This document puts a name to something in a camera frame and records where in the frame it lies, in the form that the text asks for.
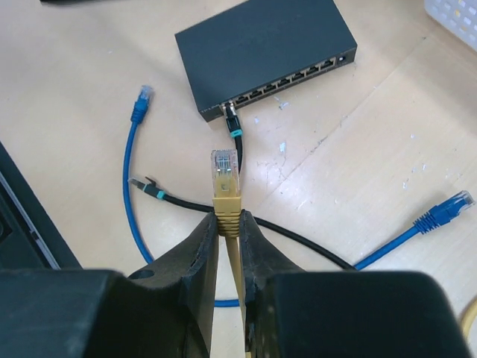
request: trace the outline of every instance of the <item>yellow ethernet cable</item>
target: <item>yellow ethernet cable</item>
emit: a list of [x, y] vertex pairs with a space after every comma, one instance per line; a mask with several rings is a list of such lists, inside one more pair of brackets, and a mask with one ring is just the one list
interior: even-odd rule
[[462, 317], [461, 327], [464, 337], [469, 340], [470, 328], [477, 317], [477, 298], [467, 307]]
[[213, 151], [212, 180], [214, 185], [215, 215], [218, 219], [218, 233], [225, 237], [233, 279], [240, 302], [242, 321], [245, 320], [243, 304], [243, 277], [241, 274], [239, 251], [239, 222], [241, 212], [241, 194], [239, 183], [239, 162], [235, 149]]
[[239, 162], [235, 149], [212, 152], [214, 211], [218, 217], [218, 233], [226, 239], [239, 236], [241, 195]]

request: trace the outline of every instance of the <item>black network switch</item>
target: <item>black network switch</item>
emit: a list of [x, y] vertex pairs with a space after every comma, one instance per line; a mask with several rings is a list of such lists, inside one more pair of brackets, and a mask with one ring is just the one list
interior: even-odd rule
[[176, 41], [206, 121], [352, 63], [357, 48], [333, 0], [246, 1]]

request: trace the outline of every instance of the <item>cable wire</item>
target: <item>cable wire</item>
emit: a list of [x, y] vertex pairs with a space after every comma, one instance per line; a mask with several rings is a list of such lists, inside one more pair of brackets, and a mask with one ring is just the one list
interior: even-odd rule
[[138, 123], [133, 122], [131, 124], [129, 136], [127, 136], [126, 150], [124, 151], [124, 162], [122, 166], [122, 196], [124, 199], [124, 208], [126, 209], [127, 221], [129, 222], [129, 227], [131, 229], [131, 233], [133, 234], [134, 242], [136, 243], [137, 248], [141, 252], [142, 257], [144, 257], [145, 262], [152, 263], [154, 261], [154, 258], [152, 257], [144, 241], [142, 240], [141, 233], [139, 232], [139, 228], [137, 225], [136, 217], [134, 216], [128, 183], [134, 136], [136, 135], [138, 125]]
[[462, 316], [461, 328], [464, 337], [469, 340], [470, 328], [477, 317], [477, 298], [468, 306]]
[[238, 156], [238, 172], [241, 171], [241, 162], [242, 162], [242, 159], [244, 157], [244, 146], [243, 146], [243, 143], [241, 141], [241, 136], [236, 136], [234, 138], [235, 142], [236, 142], [236, 149], [237, 149], [237, 156]]
[[434, 206], [427, 213], [422, 215], [414, 222], [414, 225], [406, 232], [399, 235], [396, 239], [377, 249], [373, 253], [367, 255], [363, 260], [355, 264], [357, 270], [362, 270], [381, 257], [389, 254], [392, 250], [408, 241], [411, 237], [421, 233], [426, 234], [438, 227], [449, 224], [453, 219], [457, 218], [464, 210], [474, 205], [474, 199], [467, 191], [459, 192], [443, 203]]
[[232, 308], [232, 307], [240, 307], [239, 300], [215, 300], [215, 307], [217, 308]]
[[[238, 167], [240, 168], [241, 167], [241, 159], [243, 157], [243, 155], [241, 153], [242, 153], [243, 149], [242, 149], [242, 146], [241, 146], [241, 140], [238, 141], [237, 140], [238, 138], [240, 138], [240, 136], [237, 136], [235, 139], [236, 139], [236, 143], [237, 142], [240, 143], [240, 145], [237, 146]], [[186, 200], [183, 200], [183, 199], [179, 199], [179, 198], [176, 198], [176, 197], [174, 197], [170, 194], [167, 194], [167, 193], [164, 194], [163, 200], [167, 201], [168, 203], [177, 205], [179, 207], [183, 207], [183, 208], [190, 209], [190, 210], [195, 210], [195, 211], [200, 211], [202, 213], [210, 213], [210, 212], [214, 211], [214, 208], [210, 205], [192, 203], [191, 201], [186, 201]], [[327, 258], [328, 260], [330, 260], [331, 262], [333, 262], [337, 266], [341, 267], [342, 269], [351, 270], [351, 271], [356, 270], [353, 267], [353, 265], [347, 263], [345, 260], [341, 259], [338, 255], [332, 253], [330, 250], [324, 248], [323, 246], [307, 239], [306, 237], [298, 235], [297, 233], [294, 233], [293, 231], [287, 230], [284, 227], [281, 227], [281, 226], [279, 226], [277, 224], [274, 224], [272, 222], [269, 222], [267, 220], [258, 218], [256, 216], [254, 216], [254, 218], [255, 218], [255, 221], [258, 225], [260, 225], [262, 227], [265, 227], [269, 230], [272, 230], [276, 233], [279, 233], [280, 235], [283, 235], [283, 236], [285, 236], [289, 239], [292, 239], [293, 241], [298, 242], [299, 244], [301, 244], [303, 246], [306, 246], [310, 250], [313, 250], [314, 252], [316, 252], [316, 253], [320, 254], [321, 256]]]
[[390, 241], [389, 243], [382, 246], [381, 248], [378, 248], [372, 254], [366, 256], [363, 260], [356, 263], [355, 268], [361, 271], [365, 267], [368, 267], [372, 263], [379, 260], [381, 257], [385, 256], [386, 254], [389, 254], [392, 250], [402, 245], [404, 242], [408, 241], [411, 237], [417, 235], [418, 233], [419, 233], [419, 230], [416, 229], [416, 227], [414, 226], [411, 227], [409, 230], [399, 235], [396, 239]]

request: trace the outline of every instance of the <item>white paint speck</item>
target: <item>white paint speck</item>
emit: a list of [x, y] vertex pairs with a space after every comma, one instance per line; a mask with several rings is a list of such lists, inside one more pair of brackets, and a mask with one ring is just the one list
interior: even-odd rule
[[274, 98], [275, 98], [275, 101], [277, 101], [277, 102], [279, 103], [278, 108], [279, 108], [280, 110], [283, 110], [283, 108], [285, 108], [286, 106], [289, 105], [288, 102], [282, 102], [282, 101], [280, 100], [280, 98], [276, 97], [275, 95], [274, 95]]
[[279, 108], [280, 110], [283, 110], [283, 108], [285, 108], [285, 107], [288, 106], [288, 105], [289, 105], [288, 102], [282, 102], [282, 103], [280, 103], [280, 105], [278, 106], [278, 108]]
[[305, 203], [307, 201], [308, 201], [308, 199], [303, 200], [302, 203], [300, 205], [298, 205], [297, 210], [299, 210], [303, 205], [305, 205]]

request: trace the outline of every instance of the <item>ethernet port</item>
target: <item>ethernet port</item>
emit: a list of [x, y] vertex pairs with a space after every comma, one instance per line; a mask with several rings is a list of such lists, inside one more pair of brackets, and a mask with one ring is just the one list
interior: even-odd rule
[[324, 69], [328, 69], [329, 67], [333, 66], [335, 64], [335, 59], [332, 58], [331, 60], [326, 60], [321, 64], [321, 70], [323, 71]]
[[308, 71], [306, 71], [306, 75], [310, 76], [312, 73], [315, 73], [315, 72], [318, 72], [318, 71], [320, 71], [319, 66], [312, 66], [308, 69]]
[[241, 95], [240, 97], [238, 97], [238, 98], [236, 99], [236, 104], [241, 104], [241, 103], [244, 103], [244, 102], [246, 102], [246, 101], [248, 101], [248, 96], [246, 96], [246, 95]]
[[303, 77], [305, 77], [305, 75], [304, 75], [302, 72], [297, 72], [297, 73], [295, 73], [295, 74], [293, 75], [293, 77], [291, 78], [291, 80], [292, 80], [293, 82], [295, 82], [295, 81], [298, 81], [298, 80], [302, 79]]
[[253, 92], [250, 94], [250, 99], [256, 98], [256, 97], [260, 96], [262, 93], [263, 93], [263, 92], [260, 91], [260, 90], [253, 91]]
[[283, 87], [283, 86], [286, 86], [286, 85], [289, 84], [289, 83], [290, 83], [290, 80], [289, 80], [289, 79], [283, 78], [283, 79], [277, 84], [277, 86], [278, 86], [278, 87]]
[[268, 86], [266, 86], [266, 88], [263, 89], [263, 93], [269, 93], [275, 90], [276, 88], [277, 86], [275, 86], [274, 84], [269, 84]]

